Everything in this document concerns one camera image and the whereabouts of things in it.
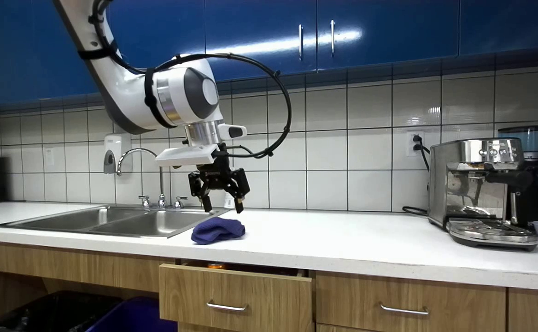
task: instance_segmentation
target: drawer handle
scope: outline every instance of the drawer handle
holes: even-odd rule
[[[249,309],[249,304],[245,304],[245,306],[225,306],[225,304],[217,304],[217,302],[214,302],[214,300],[208,300],[206,306],[208,306],[208,308],[214,308],[214,309],[223,309],[223,311],[241,311],[241,313]]]
[[[379,308],[381,308],[383,311],[392,311],[392,313],[429,317],[427,308],[422,308],[422,309],[403,309],[403,308],[385,306],[383,302],[379,302]]]

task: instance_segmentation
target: kitchen sink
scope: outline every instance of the kitchen sink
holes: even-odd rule
[[[175,236],[212,215],[199,208],[103,206],[42,219],[9,221],[0,226],[110,236]]]

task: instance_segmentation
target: power cord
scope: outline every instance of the power cord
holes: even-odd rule
[[[420,151],[422,160],[424,160],[424,166],[425,166],[427,171],[429,171],[431,167],[429,167],[429,160],[427,160],[427,154],[425,154],[425,153],[431,153],[431,151],[429,151],[429,147],[425,147],[425,145],[422,143],[422,136],[420,136],[420,134],[414,134],[414,136],[413,136],[413,151]],[[420,206],[402,206],[402,210],[403,210],[405,213],[416,213],[416,215],[427,215],[427,213],[429,213],[429,210],[420,208]]]

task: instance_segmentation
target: white tile wall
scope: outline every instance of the white tile wall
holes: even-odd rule
[[[538,68],[392,79],[291,90],[287,140],[263,160],[232,160],[247,169],[245,208],[392,210],[425,206],[427,171],[413,151],[457,138],[494,136],[497,127],[538,125]],[[263,149],[285,119],[276,90],[221,97],[228,123],[249,127],[234,140]],[[101,173],[103,136],[114,130],[103,107],[0,114],[0,153],[7,158],[11,199],[129,202],[158,195],[149,153],[127,156],[121,177]],[[180,145],[182,129],[133,136],[133,147]],[[168,199],[190,195],[188,171],[164,169]],[[212,191],[214,206],[225,193]]]

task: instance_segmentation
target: blue trash bin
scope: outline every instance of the blue trash bin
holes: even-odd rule
[[[177,332],[177,322],[158,319],[158,298],[134,296],[112,308],[86,332]]]

